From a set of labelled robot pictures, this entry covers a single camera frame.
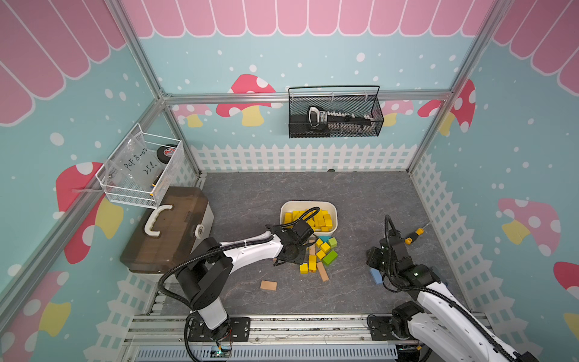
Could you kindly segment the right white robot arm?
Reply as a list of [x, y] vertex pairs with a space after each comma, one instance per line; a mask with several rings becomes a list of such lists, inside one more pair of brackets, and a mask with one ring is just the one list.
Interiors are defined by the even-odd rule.
[[531, 352], [519, 352], [496, 336], [466, 309], [440, 277], [416, 264], [389, 215], [384, 217], [384, 238], [366, 252], [366, 264], [379, 271], [383, 287], [408, 294], [412, 300], [392, 310], [393, 337], [416, 339], [446, 361], [536, 361]]

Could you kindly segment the small yellow cube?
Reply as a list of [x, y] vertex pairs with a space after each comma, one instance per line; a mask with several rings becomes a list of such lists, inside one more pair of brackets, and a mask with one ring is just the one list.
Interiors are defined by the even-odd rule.
[[330, 232], [334, 229], [334, 225], [333, 225], [333, 220], [331, 218], [331, 216], [329, 214], [324, 215], [324, 220], [325, 220], [325, 226], [324, 228], [327, 230], [327, 232]]

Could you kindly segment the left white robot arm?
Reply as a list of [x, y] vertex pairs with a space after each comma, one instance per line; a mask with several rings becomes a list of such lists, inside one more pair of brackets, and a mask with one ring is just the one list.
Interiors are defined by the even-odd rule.
[[223, 339], [232, 335], [231, 318], [223, 307], [220, 294], [229, 276], [245, 266], [273, 259], [274, 265], [303, 264], [313, 245], [309, 238], [314, 229], [309, 220], [321, 212], [318, 206], [307, 209], [289, 223], [268, 225], [261, 235], [241, 241], [219, 243], [214, 238], [203, 240], [188, 259], [164, 273], [157, 283], [158, 292], [176, 300], [190, 310], [185, 318], [184, 345], [192, 361], [188, 336], [192, 321], [199, 316], [208, 328], [210, 339], [218, 348]]

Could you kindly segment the wooden block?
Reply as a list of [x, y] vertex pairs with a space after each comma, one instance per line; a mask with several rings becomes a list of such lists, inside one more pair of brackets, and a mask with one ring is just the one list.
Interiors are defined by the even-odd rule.
[[260, 289], [264, 291], [276, 291], [277, 282], [275, 281], [261, 281]]

